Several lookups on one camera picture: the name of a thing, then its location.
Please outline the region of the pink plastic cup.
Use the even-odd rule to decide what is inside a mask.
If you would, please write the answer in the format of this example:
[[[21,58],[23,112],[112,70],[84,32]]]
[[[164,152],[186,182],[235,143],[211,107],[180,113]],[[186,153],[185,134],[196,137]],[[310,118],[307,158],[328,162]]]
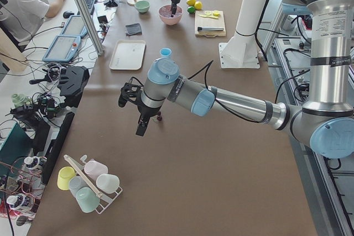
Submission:
[[[108,167],[96,160],[90,160],[85,164],[84,172],[92,180],[96,181],[100,175],[108,173]]]

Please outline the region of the seated person white shirt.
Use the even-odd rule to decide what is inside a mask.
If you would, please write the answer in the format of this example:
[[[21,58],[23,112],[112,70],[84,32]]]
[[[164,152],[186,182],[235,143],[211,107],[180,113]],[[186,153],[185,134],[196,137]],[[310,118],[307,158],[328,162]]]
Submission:
[[[41,27],[45,18],[55,17],[65,0],[54,0],[47,4],[41,0],[7,0],[1,9],[1,22],[16,41],[22,43]]]

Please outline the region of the yellow plastic cup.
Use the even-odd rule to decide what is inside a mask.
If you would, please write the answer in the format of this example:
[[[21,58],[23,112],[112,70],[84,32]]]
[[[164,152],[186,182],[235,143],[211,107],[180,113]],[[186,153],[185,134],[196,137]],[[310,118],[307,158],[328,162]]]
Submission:
[[[57,187],[63,191],[69,190],[69,182],[75,176],[76,172],[73,167],[62,167],[58,172]]]

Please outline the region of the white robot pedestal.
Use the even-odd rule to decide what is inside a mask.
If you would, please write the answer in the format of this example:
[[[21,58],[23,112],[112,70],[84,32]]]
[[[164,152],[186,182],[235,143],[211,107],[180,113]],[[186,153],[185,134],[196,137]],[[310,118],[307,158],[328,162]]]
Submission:
[[[258,69],[256,32],[267,0],[242,0],[234,36],[219,43],[223,69]]]

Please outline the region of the yellow plastic knife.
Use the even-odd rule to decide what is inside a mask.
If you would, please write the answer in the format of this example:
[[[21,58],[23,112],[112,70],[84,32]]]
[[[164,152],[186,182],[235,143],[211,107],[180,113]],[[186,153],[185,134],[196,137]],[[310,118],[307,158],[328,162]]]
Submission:
[[[218,16],[214,16],[214,15],[198,14],[198,16],[199,16],[199,17],[202,17],[202,18],[219,19]]]

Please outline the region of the white plastic cup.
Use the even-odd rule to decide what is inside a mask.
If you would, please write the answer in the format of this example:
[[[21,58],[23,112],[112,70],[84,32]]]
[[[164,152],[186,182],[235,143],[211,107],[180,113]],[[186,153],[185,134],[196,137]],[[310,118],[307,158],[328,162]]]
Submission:
[[[120,185],[119,177],[112,174],[101,174],[96,179],[96,186],[103,192],[111,194],[117,191]]]

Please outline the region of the black computer mouse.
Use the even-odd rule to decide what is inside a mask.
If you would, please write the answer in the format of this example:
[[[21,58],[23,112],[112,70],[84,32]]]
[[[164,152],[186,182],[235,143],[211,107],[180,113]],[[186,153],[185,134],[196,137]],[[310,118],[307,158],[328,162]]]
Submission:
[[[64,19],[68,19],[70,16],[72,16],[72,15],[74,15],[75,13],[74,12],[72,12],[72,11],[65,11],[64,13],[63,13],[63,18]]]

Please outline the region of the blue teach pendant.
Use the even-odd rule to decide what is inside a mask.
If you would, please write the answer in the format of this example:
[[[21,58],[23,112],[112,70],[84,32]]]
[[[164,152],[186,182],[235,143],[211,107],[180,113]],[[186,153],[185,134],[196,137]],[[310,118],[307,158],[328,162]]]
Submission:
[[[79,35],[84,37],[86,34],[87,29],[80,15],[71,15],[61,31],[61,35]]]
[[[45,55],[43,62],[69,62],[78,52],[81,44],[79,35],[57,35]]]

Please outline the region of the dark red cherry pair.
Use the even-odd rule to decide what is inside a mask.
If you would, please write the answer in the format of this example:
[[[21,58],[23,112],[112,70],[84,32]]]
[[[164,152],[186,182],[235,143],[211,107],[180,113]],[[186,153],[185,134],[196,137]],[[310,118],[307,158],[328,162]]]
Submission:
[[[155,121],[158,121],[158,122],[162,121],[162,114],[161,114],[161,112],[158,112],[158,114],[156,115],[156,117],[155,117],[154,119],[155,119]]]

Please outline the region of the aluminium frame post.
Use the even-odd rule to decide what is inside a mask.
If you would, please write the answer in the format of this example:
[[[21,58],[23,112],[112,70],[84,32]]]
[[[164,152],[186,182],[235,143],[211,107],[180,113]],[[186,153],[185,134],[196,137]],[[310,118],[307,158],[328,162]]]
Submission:
[[[101,41],[97,35],[95,25],[92,21],[90,12],[88,11],[85,0],[74,0],[74,1],[78,7],[78,10],[81,14],[81,18],[84,22],[84,25],[88,31],[88,35],[92,41],[92,44],[93,44],[98,56],[103,55],[104,49],[103,49]]]

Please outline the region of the yellow lemon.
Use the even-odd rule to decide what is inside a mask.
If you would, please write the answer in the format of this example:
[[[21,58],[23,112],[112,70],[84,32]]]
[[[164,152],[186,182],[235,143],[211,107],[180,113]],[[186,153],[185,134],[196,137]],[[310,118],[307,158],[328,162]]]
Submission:
[[[187,0],[187,1],[186,1],[186,4],[187,4],[188,6],[194,6],[195,3],[196,3],[196,0]]]
[[[194,8],[195,8],[197,11],[202,10],[202,8],[203,8],[202,2],[201,2],[201,1],[196,1],[196,2],[194,3]]]

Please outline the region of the cream rectangular tray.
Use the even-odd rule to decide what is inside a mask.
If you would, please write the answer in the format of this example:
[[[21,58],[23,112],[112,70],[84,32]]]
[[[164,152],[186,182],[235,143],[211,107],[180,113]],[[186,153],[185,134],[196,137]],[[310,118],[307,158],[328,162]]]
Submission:
[[[119,40],[110,60],[111,70],[139,70],[145,51],[144,40]]]

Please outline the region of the grey folded cloth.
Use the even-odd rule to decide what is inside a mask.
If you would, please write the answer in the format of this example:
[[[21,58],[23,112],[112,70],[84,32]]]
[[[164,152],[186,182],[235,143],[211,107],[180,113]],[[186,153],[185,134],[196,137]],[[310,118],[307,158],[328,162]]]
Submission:
[[[140,35],[142,34],[142,28],[139,23],[126,25],[126,35]]]

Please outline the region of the green ceramic bowl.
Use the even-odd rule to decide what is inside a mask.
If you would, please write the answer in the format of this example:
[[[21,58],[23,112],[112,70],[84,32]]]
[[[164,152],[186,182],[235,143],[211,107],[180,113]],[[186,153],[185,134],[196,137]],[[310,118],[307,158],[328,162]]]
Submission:
[[[146,0],[141,0],[141,1],[137,1],[134,4],[134,7],[139,13],[146,13],[147,11],[149,11],[150,3]]]

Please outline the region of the green plastic cup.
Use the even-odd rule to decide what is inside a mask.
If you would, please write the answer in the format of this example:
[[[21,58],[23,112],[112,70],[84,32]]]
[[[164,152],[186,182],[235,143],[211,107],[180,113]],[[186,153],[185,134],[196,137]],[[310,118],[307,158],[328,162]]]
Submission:
[[[100,199],[89,187],[80,188],[77,191],[75,198],[84,213],[93,212],[100,204]]]

